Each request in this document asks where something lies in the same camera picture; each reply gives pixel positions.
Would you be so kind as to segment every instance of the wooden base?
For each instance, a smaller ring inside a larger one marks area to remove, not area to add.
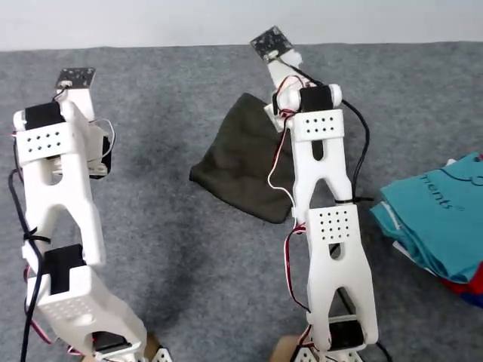
[[[148,333],[148,338],[146,340],[146,349],[144,350],[144,357],[148,360],[152,360],[156,355],[161,343],[158,341],[158,337],[154,333]],[[82,362],[96,362],[92,357],[82,358]]]
[[[290,362],[297,347],[299,336],[281,337],[273,350],[270,362]]]

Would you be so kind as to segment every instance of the white plastic frame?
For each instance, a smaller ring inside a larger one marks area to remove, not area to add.
[[[81,230],[85,262],[104,265],[103,233],[92,199],[87,163],[86,144],[91,135],[89,120],[76,104],[68,100],[61,102],[60,110],[65,123],[33,130],[25,130],[23,111],[14,115],[25,187],[26,220],[31,229],[37,228],[37,235],[50,238],[58,213],[67,210]],[[57,184],[54,184],[51,172],[52,161],[47,159],[54,155],[60,157],[63,171]],[[36,243],[42,253],[47,250],[44,242]],[[23,247],[23,257],[36,271],[37,258],[28,243]]]
[[[294,51],[288,52],[282,56],[282,59],[296,67],[302,63],[301,56]],[[298,75],[290,67],[276,61],[269,64],[269,71],[277,88],[287,76]],[[301,78],[302,83],[308,82],[308,79]],[[297,91],[294,89],[294,83],[290,86],[290,91]],[[335,85],[331,90],[333,101],[336,100],[334,105],[337,106],[342,100],[342,93]],[[296,97],[287,97],[287,99],[294,100]],[[265,111],[275,129],[280,131],[283,128],[282,117],[273,114],[271,104],[265,107]],[[322,131],[319,128],[319,124],[324,123],[322,119],[325,119],[325,123],[333,124],[325,132],[323,126]],[[292,136],[295,171],[295,206],[292,215],[299,224],[306,223],[309,243],[307,293],[311,312],[307,313],[306,317],[308,323],[312,325],[311,336],[320,350],[320,355],[323,356],[331,347],[329,323],[344,318],[357,318],[364,333],[364,344],[339,351],[337,355],[337,358],[342,358],[341,360],[350,360],[345,359],[349,354],[356,355],[352,353],[378,340],[378,330],[371,269],[361,245],[357,207],[351,202],[352,188],[346,172],[343,112],[340,109],[334,109],[300,113],[288,121],[287,126]],[[324,149],[322,160],[314,159],[312,141],[322,142]],[[345,201],[346,204],[310,209],[315,185],[320,179],[327,183],[336,200]],[[341,252],[336,259],[333,259],[330,246],[335,243],[340,243]],[[346,289],[354,303],[355,315],[329,318],[334,294],[340,287]]]
[[[29,278],[27,285],[27,300],[31,300],[35,277]],[[51,295],[50,289],[51,277],[44,275],[37,310],[63,341],[89,356],[92,354],[93,332],[115,333],[125,337],[132,346],[98,354],[96,358],[122,355],[123,360],[143,360],[147,338],[143,322],[124,301],[107,290],[92,267],[85,265],[70,269],[68,292]]]
[[[64,293],[51,295],[51,277],[43,275],[36,309],[59,338],[82,354],[93,354],[92,332],[106,331],[122,335],[131,347],[108,354],[96,353],[93,357],[147,362],[143,356],[147,338],[143,322],[125,302],[106,289],[92,269],[92,266],[104,265],[106,259],[88,169],[88,166],[98,166],[104,132],[91,123],[94,110],[88,89],[65,90],[57,97],[57,102],[66,122],[25,130],[25,112],[14,115],[25,187],[26,221],[31,229],[36,228],[36,235],[50,238],[57,214],[66,209],[81,230],[83,258],[87,265],[70,270],[69,291]],[[59,169],[62,179],[54,184],[53,171]],[[35,243],[42,255],[50,248],[44,241]],[[28,243],[24,244],[22,252],[31,269],[37,272],[38,261]],[[28,280],[27,304],[32,299],[35,279]]]

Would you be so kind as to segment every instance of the stack of clothes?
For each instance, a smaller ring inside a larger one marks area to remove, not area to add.
[[[483,308],[483,154],[381,189],[371,211],[420,267]]]

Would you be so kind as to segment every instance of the black wire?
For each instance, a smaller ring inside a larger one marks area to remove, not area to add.
[[[292,66],[291,64],[288,64],[288,63],[286,63],[284,60],[282,60],[280,58],[278,58],[278,61],[280,63],[288,66],[289,68],[291,68],[292,70],[294,70],[299,75],[302,75],[304,78],[309,79],[309,81],[311,81],[313,84],[315,84],[315,85],[317,85],[319,87],[324,86],[324,83],[322,83],[321,81],[318,81],[318,80],[314,79],[310,75],[306,74],[304,71],[298,69],[296,66]],[[357,108],[355,108],[351,103],[347,102],[346,100],[342,100],[342,104],[344,106],[346,106],[347,108],[349,108],[357,116],[357,118],[361,122],[362,127],[364,128],[364,132],[365,132],[364,147],[362,148],[361,156],[359,157],[359,160],[357,162],[357,165],[355,166],[355,169],[354,169],[354,174],[352,175],[352,202],[356,202],[356,201],[372,201],[373,198],[365,198],[365,197],[359,197],[358,198],[355,195],[355,191],[357,189],[358,176],[359,176],[359,173],[361,171],[362,164],[364,163],[365,156],[368,153],[369,144],[371,143],[371,130],[369,129],[368,123],[364,119],[364,116],[360,113],[360,111]]]
[[[376,342],[376,346],[379,347],[379,349],[384,353],[386,356],[386,359],[388,362],[392,362],[392,356],[391,354],[387,351],[386,347],[383,345],[382,342]]]
[[[347,299],[343,295],[341,289],[337,289],[337,295],[340,297],[340,300],[342,300],[342,304],[344,304],[344,307],[346,308],[347,312],[349,314],[353,314],[352,309],[350,308],[349,302],[347,302]]]
[[[22,339],[22,349],[20,352],[20,362],[25,362],[27,357],[27,350],[29,347],[29,332],[30,332],[30,324],[32,323],[33,312],[35,310],[35,305],[37,304],[37,298],[40,291],[40,284],[42,282],[42,275],[44,274],[44,259],[40,250],[37,248],[35,244],[35,240],[50,242],[49,238],[45,238],[39,235],[34,235],[36,232],[36,228],[32,231],[29,230],[29,226],[27,225],[27,221],[25,220],[25,216],[23,215],[22,205],[18,198],[17,192],[15,191],[14,187],[14,175],[18,173],[18,170],[12,170],[8,175],[8,188],[12,195],[12,199],[14,200],[15,209],[17,211],[17,215],[20,221],[20,225],[22,226],[23,230],[23,239],[28,241],[30,247],[33,249],[35,256],[37,257],[37,276],[35,277],[35,284],[32,292],[32,298],[30,299],[29,309],[26,313],[25,318],[25,325],[23,327],[23,339]]]
[[[61,94],[63,94],[63,92],[65,92],[65,91],[66,91],[66,89],[67,89],[67,88],[68,88],[68,87],[64,87],[64,88],[62,88],[62,90],[61,90],[59,93],[57,93],[55,96],[53,96],[53,97],[52,97],[52,102],[55,102],[55,101],[57,100],[57,98],[58,98],[58,97],[60,97],[60,95],[61,95]]]

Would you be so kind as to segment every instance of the white wire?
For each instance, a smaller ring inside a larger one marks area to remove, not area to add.
[[[75,350],[71,345],[67,348],[67,353],[71,356],[82,356],[82,353]]]
[[[311,324],[307,325],[307,328],[303,331],[303,333],[299,337],[299,340],[297,342],[298,345],[302,345],[305,342],[305,340],[309,336],[309,332],[311,329],[312,329],[312,325]]]
[[[96,160],[102,160],[104,157],[106,157],[109,153],[111,153],[112,151],[112,148],[114,147],[114,142],[115,142],[115,130],[114,130],[114,126],[112,125],[112,122],[107,119],[107,118],[96,118],[92,121],[90,121],[89,123],[96,123],[98,121],[105,121],[109,124],[109,127],[111,128],[111,144],[109,145],[109,148],[107,149],[106,152],[103,153],[102,156],[100,156],[99,158],[93,158],[91,160],[89,160],[88,162],[91,162],[91,161],[96,161]]]
[[[277,168],[277,163],[278,163],[278,159],[280,157],[280,153],[281,153],[281,149],[284,145],[284,141],[285,141],[285,136],[287,135],[287,132],[288,130],[284,130],[284,133],[281,137],[281,141],[280,141],[280,146],[277,150],[277,153],[275,155],[275,160],[273,161],[273,166],[272,166],[272,169],[270,170],[270,173],[268,175],[268,177],[266,178],[266,181],[268,182],[269,186],[274,189],[274,190],[281,190],[283,192],[285,192],[285,194],[287,194],[288,198],[290,198],[290,201],[292,203],[292,210],[295,210],[295,200],[294,200],[294,197],[292,196],[292,194],[285,188],[285,187],[281,187],[281,186],[274,186],[272,184],[272,175],[273,173],[275,172],[275,169]],[[297,226],[297,219],[294,218],[294,227]]]

